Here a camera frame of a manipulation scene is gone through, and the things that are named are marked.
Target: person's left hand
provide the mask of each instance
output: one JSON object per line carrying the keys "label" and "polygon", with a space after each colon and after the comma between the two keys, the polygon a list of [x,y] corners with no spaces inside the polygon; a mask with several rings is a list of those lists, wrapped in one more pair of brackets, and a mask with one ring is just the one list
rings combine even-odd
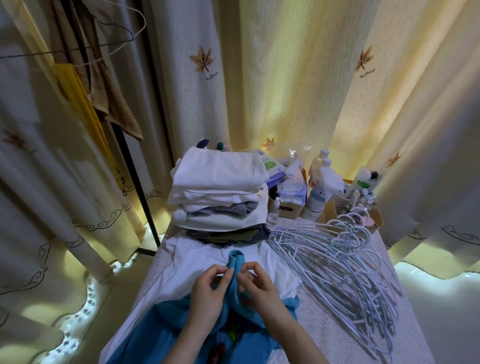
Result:
{"label": "person's left hand", "polygon": [[[212,265],[200,277],[195,280],[192,287],[190,310],[188,311],[187,325],[194,326],[208,335],[215,325],[222,311],[223,297],[233,277],[233,268]],[[216,289],[210,286],[217,274],[222,274]]]}

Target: white tablecloth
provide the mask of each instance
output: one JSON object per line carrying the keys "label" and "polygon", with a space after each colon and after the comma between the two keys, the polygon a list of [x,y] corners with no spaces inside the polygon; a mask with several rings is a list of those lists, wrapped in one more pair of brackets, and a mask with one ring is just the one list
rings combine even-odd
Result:
{"label": "white tablecloth", "polygon": [[[280,218],[278,226],[293,226],[295,224],[306,222],[308,223],[308,221],[302,218],[295,220]],[[169,237],[175,235],[177,231],[179,231],[179,228],[170,225],[163,242]],[[172,261],[171,254],[163,249],[163,242],[155,255],[155,259],[150,267],[147,277],[140,288],[134,307]],[[390,258],[388,257],[388,253],[378,232],[372,236],[372,245],[385,259],[387,264],[390,265],[390,268],[392,268]],[[383,266],[382,270],[387,277],[391,276],[388,267]],[[339,325],[337,320],[304,285],[301,285],[298,288],[298,297],[300,298],[300,307],[297,310],[299,323],[317,343],[330,364],[378,362],[369,356],[357,341]],[[407,297],[405,295],[398,296],[397,301],[399,319],[396,322],[396,335],[393,337],[393,363],[435,363]],[[390,359],[383,358],[381,362],[389,363]],[[288,360],[283,350],[275,350],[270,356],[269,363],[287,364]]]}

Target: teal garment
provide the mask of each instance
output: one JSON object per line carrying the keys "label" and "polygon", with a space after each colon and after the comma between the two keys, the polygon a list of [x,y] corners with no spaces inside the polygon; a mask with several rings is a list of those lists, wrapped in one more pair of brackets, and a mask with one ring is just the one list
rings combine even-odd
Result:
{"label": "teal garment", "polygon": [[[217,358],[217,363],[264,364],[272,350],[279,348],[265,330],[260,316],[240,303],[242,294],[237,293],[237,274],[243,263],[245,256],[241,251],[230,252],[228,267],[235,268],[235,273],[225,294],[220,316],[207,336],[195,360],[196,364],[209,362],[209,358],[218,355],[219,351],[223,351],[224,355]],[[287,298],[283,302],[297,319],[295,310],[300,304],[299,298]],[[152,306],[107,363],[161,363],[185,326],[189,308],[190,295]]]}

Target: brown towel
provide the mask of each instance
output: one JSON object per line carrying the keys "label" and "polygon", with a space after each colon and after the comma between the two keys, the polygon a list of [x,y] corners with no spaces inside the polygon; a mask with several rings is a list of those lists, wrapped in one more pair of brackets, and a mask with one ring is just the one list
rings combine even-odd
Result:
{"label": "brown towel", "polygon": [[[71,1],[71,16],[69,18],[64,11],[61,0],[50,0],[50,3],[53,13],[52,20],[54,20],[50,27],[52,46],[56,45],[58,47],[56,49],[66,50],[65,53],[58,53],[59,56],[55,59],[55,62],[72,63],[74,65],[90,62],[87,67],[81,66],[76,67],[76,69],[82,84],[90,94],[93,107],[99,111],[100,121],[114,122],[130,135],[143,139],[137,120],[123,98],[120,88],[106,63],[103,60],[93,62],[102,58],[102,52],[94,18],[87,7],[81,0]],[[69,50],[74,48],[82,48],[84,57],[82,57],[80,51]]]}

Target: white bottle cap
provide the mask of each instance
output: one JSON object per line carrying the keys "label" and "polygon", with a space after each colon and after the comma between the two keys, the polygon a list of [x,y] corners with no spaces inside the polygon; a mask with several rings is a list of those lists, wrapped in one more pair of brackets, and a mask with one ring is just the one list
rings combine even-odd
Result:
{"label": "white bottle cap", "polygon": [[322,149],[320,151],[320,158],[327,158],[329,154],[330,154],[330,151],[328,149]]}
{"label": "white bottle cap", "polygon": [[322,167],[330,167],[332,165],[332,160],[330,158],[324,158],[322,162]]}

